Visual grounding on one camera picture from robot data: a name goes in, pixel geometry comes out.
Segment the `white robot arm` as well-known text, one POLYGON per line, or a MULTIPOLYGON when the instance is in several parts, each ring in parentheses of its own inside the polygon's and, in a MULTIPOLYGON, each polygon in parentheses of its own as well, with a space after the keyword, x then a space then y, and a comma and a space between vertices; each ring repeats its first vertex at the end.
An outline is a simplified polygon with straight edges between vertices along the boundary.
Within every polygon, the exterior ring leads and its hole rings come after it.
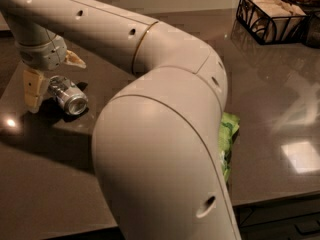
POLYGON ((221 169, 227 74, 210 45, 95 0, 1 0, 136 75, 101 111, 95 173, 125 240, 241 240, 221 169))

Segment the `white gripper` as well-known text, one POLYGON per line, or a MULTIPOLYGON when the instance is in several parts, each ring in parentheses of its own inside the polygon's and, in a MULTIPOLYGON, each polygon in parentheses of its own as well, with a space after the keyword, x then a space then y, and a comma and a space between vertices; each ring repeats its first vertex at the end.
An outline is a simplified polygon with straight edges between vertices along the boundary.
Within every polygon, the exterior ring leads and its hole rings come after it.
POLYGON ((77 54, 67 50, 64 39, 58 35, 44 44, 16 43, 16 47, 22 61, 31 67, 23 71, 24 101, 31 113, 39 111, 49 86, 49 79, 42 71, 54 70, 63 62, 66 65, 86 68, 86 63, 77 54))

